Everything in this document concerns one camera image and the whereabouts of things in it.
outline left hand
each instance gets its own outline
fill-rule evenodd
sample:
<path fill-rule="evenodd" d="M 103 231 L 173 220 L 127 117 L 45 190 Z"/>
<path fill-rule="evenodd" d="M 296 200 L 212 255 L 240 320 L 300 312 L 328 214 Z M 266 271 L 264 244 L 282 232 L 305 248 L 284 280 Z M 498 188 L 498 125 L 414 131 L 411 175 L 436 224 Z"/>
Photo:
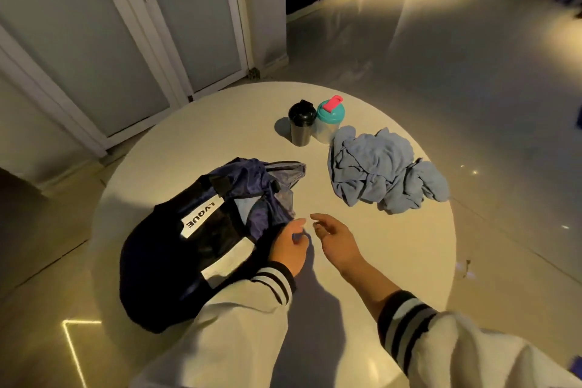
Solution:
<path fill-rule="evenodd" d="M 296 219 L 288 223 L 279 236 L 273 243 L 269 260 L 277 261 L 289 269 L 293 276 L 301 272 L 303 264 L 305 264 L 305 256 L 307 254 L 307 247 L 309 246 L 309 238 L 303 233 L 303 225 L 305 218 Z"/>

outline table top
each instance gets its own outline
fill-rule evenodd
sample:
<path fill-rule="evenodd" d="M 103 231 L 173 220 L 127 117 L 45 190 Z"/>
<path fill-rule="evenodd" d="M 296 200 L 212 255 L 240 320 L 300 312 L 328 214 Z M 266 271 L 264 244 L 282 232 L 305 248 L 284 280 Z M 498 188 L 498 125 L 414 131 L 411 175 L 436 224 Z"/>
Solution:
<path fill-rule="evenodd" d="M 185 326 L 153 335 L 133 324 L 119 302 L 119 253 L 131 230 L 154 205 L 235 157 L 307 164 L 293 188 L 297 217 L 329 213 L 352 230 L 364 257 L 403 289 L 445 308 L 455 270 L 456 238 L 449 203 L 388 215 L 359 202 L 349 208 L 331 187 L 328 147 L 314 138 L 296 147 L 282 134 L 301 99 L 318 105 L 342 95 L 356 133 L 384 127 L 407 138 L 415 157 L 428 157 L 393 119 L 367 103 L 322 86 L 252 83 L 222 90 L 175 112 L 138 141 L 115 171 L 95 213 L 91 271 L 102 321 L 135 371 L 171 345 Z M 313 228 L 306 266 L 297 277 L 289 331 L 273 371 L 273 386 L 381 387 L 400 375 L 380 346 L 376 325 L 357 293 L 325 259 Z"/>

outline black and white striped cuff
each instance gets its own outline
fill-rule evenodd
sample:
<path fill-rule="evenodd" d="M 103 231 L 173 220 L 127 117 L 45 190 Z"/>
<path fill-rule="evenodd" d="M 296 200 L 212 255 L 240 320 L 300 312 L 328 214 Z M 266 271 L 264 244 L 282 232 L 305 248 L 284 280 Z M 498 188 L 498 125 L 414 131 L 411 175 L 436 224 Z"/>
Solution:
<path fill-rule="evenodd" d="M 436 314 L 436 310 L 404 290 L 392 294 L 380 313 L 380 342 L 407 376 L 414 345 L 428 331 Z"/>
<path fill-rule="evenodd" d="M 281 305 L 288 307 L 291 304 L 296 289 L 295 279 L 289 269 L 280 262 L 269 261 L 251 281 L 269 287 Z"/>

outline black lid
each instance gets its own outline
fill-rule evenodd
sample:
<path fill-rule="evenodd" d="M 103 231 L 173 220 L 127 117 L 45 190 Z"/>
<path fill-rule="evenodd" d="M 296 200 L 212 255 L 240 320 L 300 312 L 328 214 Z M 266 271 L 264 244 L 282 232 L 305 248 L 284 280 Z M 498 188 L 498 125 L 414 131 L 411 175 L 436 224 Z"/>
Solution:
<path fill-rule="evenodd" d="M 289 119 L 295 123 L 295 126 L 311 126 L 316 116 L 316 108 L 307 100 L 301 100 L 289 109 Z"/>

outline tiled floor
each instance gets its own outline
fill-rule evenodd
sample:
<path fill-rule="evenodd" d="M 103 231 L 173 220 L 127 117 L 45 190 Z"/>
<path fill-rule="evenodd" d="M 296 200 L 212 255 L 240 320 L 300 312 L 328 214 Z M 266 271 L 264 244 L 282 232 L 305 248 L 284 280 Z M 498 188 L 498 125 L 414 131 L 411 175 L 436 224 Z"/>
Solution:
<path fill-rule="evenodd" d="M 582 354 L 580 22 L 545 0 L 340 0 L 289 25 L 290 64 L 270 77 L 405 127 L 453 191 L 449 308 L 563 365 Z M 123 387 L 142 366 L 100 324 L 84 242 L 132 143 L 52 199 L 27 191 L 2 209 L 3 386 Z"/>

